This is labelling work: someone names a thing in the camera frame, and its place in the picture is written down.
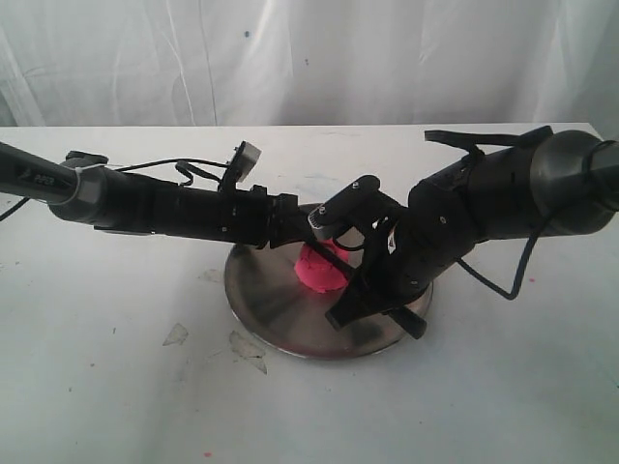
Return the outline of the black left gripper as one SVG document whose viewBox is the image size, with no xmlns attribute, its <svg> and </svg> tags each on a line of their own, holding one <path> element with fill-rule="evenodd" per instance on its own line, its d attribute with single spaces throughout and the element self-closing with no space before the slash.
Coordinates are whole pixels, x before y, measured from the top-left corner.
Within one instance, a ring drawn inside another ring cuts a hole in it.
<svg viewBox="0 0 619 464">
<path fill-rule="evenodd" d="M 221 233 L 225 242 L 262 249 L 315 240 L 308 216 L 299 215 L 297 195 L 270 195 L 262 186 L 221 195 Z"/>
</svg>

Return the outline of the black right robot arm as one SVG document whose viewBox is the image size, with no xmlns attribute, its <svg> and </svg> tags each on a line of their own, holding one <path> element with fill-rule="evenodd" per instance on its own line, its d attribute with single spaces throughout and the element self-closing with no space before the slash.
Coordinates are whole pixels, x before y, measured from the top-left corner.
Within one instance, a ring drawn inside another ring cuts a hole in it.
<svg viewBox="0 0 619 464">
<path fill-rule="evenodd" d="M 513 286 L 542 237 L 587 235 L 618 211 L 618 145 L 581 130 L 541 127 L 520 135 L 429 130 L 427 141 L 458 148 L 463 157 L 424 178 L 399 204 L 365 175 L 316 208 L 316 236 L 363 236 L 362 261 L 327 311 L 336 329 L 385 314 L 411 336 L 426 329 L 410 305 L 478 244 L 522 239 Z"/>
</svg>

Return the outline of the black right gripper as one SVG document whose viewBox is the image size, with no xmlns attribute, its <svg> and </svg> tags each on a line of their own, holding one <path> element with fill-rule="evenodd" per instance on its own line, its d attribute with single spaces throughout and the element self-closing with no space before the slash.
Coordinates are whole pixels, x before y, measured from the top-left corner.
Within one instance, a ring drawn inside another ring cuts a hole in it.
<svg viewBox="0 0 619 464">
<path fill-rule="evenodd" d="M 405 330 L 416 314 L 405 305 L 479 241 L 468 196 L 469 171 L 444 168 L 409 191 L 405 207 L 379 190 L 379 180 L 357 180 L 357 229 L 364 236 L 362 264 L 325 317 L 341 330 L 387 315 Z"/>
</svg>

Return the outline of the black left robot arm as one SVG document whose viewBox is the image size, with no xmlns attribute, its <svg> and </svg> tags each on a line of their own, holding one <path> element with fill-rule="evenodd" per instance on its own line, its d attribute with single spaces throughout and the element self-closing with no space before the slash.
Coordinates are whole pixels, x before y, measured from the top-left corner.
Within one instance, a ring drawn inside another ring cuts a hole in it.
<svg viewBox="0 0 619 464">
<path fill-rule="evenodd" d="M 1 146 L 1 190 L 41 200 L 58 218 L 124 235 L 167 235 L 272 248 L 311 242 L 307 212 L 293 194 L 236 186 L 255 167 L 259 150 L 240 143 L 217 188 L 192 188 L 111 169 L 103 156 L 70 152 L 61 164 L 11 145 Z"/>
</svg>

